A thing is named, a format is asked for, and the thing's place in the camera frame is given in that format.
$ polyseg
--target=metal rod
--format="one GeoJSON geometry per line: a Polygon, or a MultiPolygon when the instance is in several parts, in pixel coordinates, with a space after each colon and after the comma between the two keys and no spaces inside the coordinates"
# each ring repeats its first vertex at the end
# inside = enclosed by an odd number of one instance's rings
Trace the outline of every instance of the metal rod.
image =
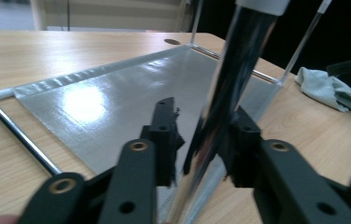
{"type": "Polygon", "coordinates": [[[190,214],[186,217],[185,224],[195,222],[205,204],[210,199],[210,196],[216,190],[218,184],[224,179],[224,176],[226,176],[225,165],[220,156],[216,155],[211,162],[210,168],[207,170],[206,177],[202,181],[202,187],[199,189],[197,197],[194,200],[194,204],[189,210],[190,214]]]}
{"type": "Polygon", "coordinates": [[[167,222],[185,223],[210,161],[229,129],[238,100],[260,56],[276,16],[237,7],[223,57],[193,136],[167,222]]]}
{"type": "Polygon", "coordinates": [[[192,28],[192,38],[190,39],[191,45],[195,44],[195,36],[199,26],[199,19],[202,14],[203,2],[204,0],[199,0],[198,9],[196,10],[195,21],[193,22],[193,28],[192,28]]]}
{"type": "Polygon", "coordinates": [[[38,160],[38,162],[51,174],[59,175],[62,170],[57,167],[34,143],[28,136],[10,119],[7,114],[0,108],[0,120],[7,128],[19,139],[27,150],[38,160]]]}
{"type": "Polygon", "coordinates": [[[295,62],[297,62],[297,60],[298,60],[298,58],[299,58],[304,46],[306,45],[307,40],[312,35],[312,33],[315,30],[318,22],[321,19],[321,16],[325,13],[327,8],[330,6],[330,3],[331,3],[331,0],[324,0],[321,3],[320,7],[318,8],[317,13],[315,14],[315,16],[313,17],[312,21],[310,22],[310,25],[307,28],[306,33],[304,33],[304,36],[303,36],[299,46],[295,50],[295,52],[292,55],[291,59],[289,60],[289,63],[287,64],[287,67],[286,67],[286,70],[284,71],[284,75],[280,78],[280,84],[281,85],[286,81],[286,78],[287,78],[289,72],[291,71],[292,67],[294,67],[295,62]]]}
{"type": "Polygon", "coordinates": [[[34,143],[28,136],[16,125],[13,120],[0,108],[0,120],[7,128],[21,141],[27,150],[39,161],[39,163],[51,174],[59,175],[62,170],[57,167],[34,143]]]}
{"type": "MultiPolygon", "coordinates": [[[[219,60],[221,58],[221,56],[219,54],[217,54],[217,53],[215,53],[215,52],[213,52],[213,51],[211,51],[209,49],[204,49],[204,48],[202,48],[200,46],[197,46],[197,45],[192,45],[191,48],[195,49],[195,50],[197,50],[197,51],[199,51],[199,52],[201,52],[201,53],[203,53],[203,54],[205,54],[207,56],[215,58],[217,60],[219,60]]],[[[262,79],[264,79],[264,80],[266,80],[268,82],[271,82],[273,84],[279,84],[279,80],[277,80],[276,78],[270,77],[270,76],[268,76],[268,75],[266,75],[266,74],[264,74],[262,72],[259,72],[257,70],[252,70],[252,75],[254,75],[256,77],[260,77],[260,78],[262,78],[262,79]]]]}

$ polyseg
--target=crumpled cloth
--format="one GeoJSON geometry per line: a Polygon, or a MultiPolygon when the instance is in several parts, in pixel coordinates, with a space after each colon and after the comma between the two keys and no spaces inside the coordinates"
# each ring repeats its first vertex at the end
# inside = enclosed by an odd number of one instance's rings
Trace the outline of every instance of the crumpled cloth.
{"type": "Polygon", "coordinates": [[[342,112],[351,109],[351,88],[327,72],[301,67],[295,81],[302,92],[320,103],[342,112]]]}

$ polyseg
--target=wooden table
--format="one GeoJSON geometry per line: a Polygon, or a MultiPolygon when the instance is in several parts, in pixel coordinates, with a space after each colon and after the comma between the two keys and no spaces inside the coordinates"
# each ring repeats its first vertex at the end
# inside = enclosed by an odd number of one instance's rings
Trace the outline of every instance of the wooden table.
{"type": "MultiPolygon", "coordinates": [[[[89,67],[170,49],[169,38],[186,44],[189,34],[66,33],[0,31],[0,89],[89,67]]],[[[198,34],[198,43],[220,53],[224,41],[198,34]]],[[[280,76],[265,61],[257,69],[280,76]]],[[[15,99],[0,106],[64,171],[87,178],[94,173],[15,99]]],[[[348,184],[351,177],[351,113],[341,113],[306,97],[289,78],[260,121],[264,138],[290,142],[322,175],[348,184]]],[[[0,123],[0,214],[19,214],[48,178],[0,123]]],[[[251,190],[221,183],[197,223],[260,223],[251,190]]]]}

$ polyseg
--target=gray mat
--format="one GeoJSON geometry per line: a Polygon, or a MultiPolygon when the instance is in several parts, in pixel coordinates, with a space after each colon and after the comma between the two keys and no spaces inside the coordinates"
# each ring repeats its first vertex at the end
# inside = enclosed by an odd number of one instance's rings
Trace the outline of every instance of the gray mat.
{"type": "MultiPolygon", "coordinates": [[[[14,89],[16,97],[92,170],[114,166],[123,144],[151,122],[156,102],[175,97],[185,160],[217,60],[182,46],[14,89]]],[[[252,77],[242,106],[258,121],[279,87],[252,77]]],[[[159,204],[165,200],[160,190],[159,204]]]]}

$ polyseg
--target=finger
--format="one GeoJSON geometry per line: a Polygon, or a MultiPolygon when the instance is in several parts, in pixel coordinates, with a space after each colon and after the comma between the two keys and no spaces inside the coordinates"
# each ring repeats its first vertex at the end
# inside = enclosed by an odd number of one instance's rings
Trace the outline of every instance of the finger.
{"type": "Polygon", "coordinates": [[[17,216],[13,215],[3,215],[0,216],[0,224],[16,224],[18,222],[17,216]]]}

